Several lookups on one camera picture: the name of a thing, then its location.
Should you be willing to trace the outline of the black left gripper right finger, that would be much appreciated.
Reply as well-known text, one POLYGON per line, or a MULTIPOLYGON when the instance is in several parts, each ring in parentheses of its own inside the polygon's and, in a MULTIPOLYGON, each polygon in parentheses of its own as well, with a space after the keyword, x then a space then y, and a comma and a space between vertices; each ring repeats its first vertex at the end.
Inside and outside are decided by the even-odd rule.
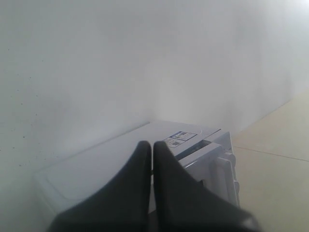
POLYGON ((161 232, 260 232, 256 218, 199 184, 167 145, 153 151, 154 196, 161 232))

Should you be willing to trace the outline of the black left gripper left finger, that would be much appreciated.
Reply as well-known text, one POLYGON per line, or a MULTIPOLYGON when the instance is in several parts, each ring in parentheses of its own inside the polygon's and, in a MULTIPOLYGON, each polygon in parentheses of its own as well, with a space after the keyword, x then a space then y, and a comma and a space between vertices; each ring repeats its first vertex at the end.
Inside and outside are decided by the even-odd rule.
POLYGON ((103 188, 60 213, 51 232, 145 232, 151 183, 151 145, 141 141, 125 166, 103 188))

